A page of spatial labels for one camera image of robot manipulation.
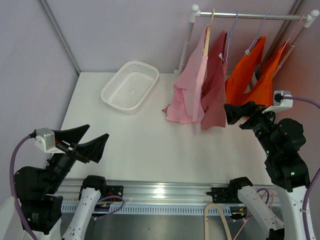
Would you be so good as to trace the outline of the dusty rose t shirt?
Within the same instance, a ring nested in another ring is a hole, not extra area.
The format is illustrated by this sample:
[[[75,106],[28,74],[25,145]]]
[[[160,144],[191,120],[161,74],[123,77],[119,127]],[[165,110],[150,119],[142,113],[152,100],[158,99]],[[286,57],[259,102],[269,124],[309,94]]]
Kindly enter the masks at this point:
[[[208,53],[206,78],[202,86],[201,106],[204,117],[201,120],[201,129],[209,130],[212,127],[226,126],[225,78],[227,73],[227,43],[228,33],[222,31]]]

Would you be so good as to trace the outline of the blue wire hanger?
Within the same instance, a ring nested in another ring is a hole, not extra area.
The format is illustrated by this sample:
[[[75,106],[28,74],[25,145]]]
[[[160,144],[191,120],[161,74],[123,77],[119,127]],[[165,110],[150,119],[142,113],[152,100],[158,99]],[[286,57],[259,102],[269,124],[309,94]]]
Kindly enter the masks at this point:
[[[262,25],[263,25],[265,19],[266,19],[270,14],[271,14],[271,13],[269,12],[269,13],[266,14],[266,15],[264,16],[264,18],[262,19],[262,21],[261,21],[261,23],[260,23],[260,26],[259,26],[259,28],[257,29],[257,32],[256,32],[256,35],[255,35],[254,40],[252,41],[251,45],[250,45],[250,46],[247,48],[247,50],[245,51],[245,56],[246,56],[246,57],[249,56],[249,54],[251,53],[251,50],[252,50],[253,46],[255,45],[255,43],[257,42],[257,40],[259,39]]]
[[[230,44],[231,44],[231,37],[232,37],[232,34],[233,34],[233,30],[235,28],[235,25],[237,23],[237,20],[238,20],[238,15],[239,15],[239,12],[237,11],[236,14],[235,14],[235,20],[233,22],[233,25],[230,29],[230,31],[228,32],[228,38],[227,38],[227,49],[226,49],[226,56],[225,56],[225,61],[228,62],[228,57],[229,57],[229,51],[230,51]]]

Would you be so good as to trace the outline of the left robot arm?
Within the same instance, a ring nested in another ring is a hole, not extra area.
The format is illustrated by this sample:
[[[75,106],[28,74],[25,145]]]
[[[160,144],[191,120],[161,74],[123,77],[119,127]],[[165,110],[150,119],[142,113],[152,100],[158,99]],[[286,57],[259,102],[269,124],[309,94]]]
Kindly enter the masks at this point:
[[[39,128],[24,137],[14,148],[9,167],[10,191],[22,228],[28,240],[61,239],[62,196],[56,196],[58,188],[79,161],[99,163],[109,134],[105,133],[89,142],[81,143],[90,125],[85,124],[67,130]],[[51,154],[44,168],[25,166],[15,170],[20,147],[34,139],[35,145]]]

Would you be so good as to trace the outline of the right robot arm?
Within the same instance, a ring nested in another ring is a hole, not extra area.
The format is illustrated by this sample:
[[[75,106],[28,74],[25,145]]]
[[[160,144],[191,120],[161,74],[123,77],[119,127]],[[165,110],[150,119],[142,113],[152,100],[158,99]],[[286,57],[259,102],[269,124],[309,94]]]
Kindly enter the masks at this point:
[[[266,153],[265,169],[277,192],[283,220],[277,220],[272,210],[254,196],[253,184],[247,177],[232,179],[227,196],[232,202],[242,202],[263,229],[268,240],[314,240],[315,234],[309,207],[309,196],[318,175],[310,179],[309,170],[299,155],[306,143],[303,126],[291,118],[274,123],[276,113],[290,109],[293,98],[285,96],[266,107],[250,101],[237,106],[225,104],[229,125],[243,117],[242,130],[252,130]]]

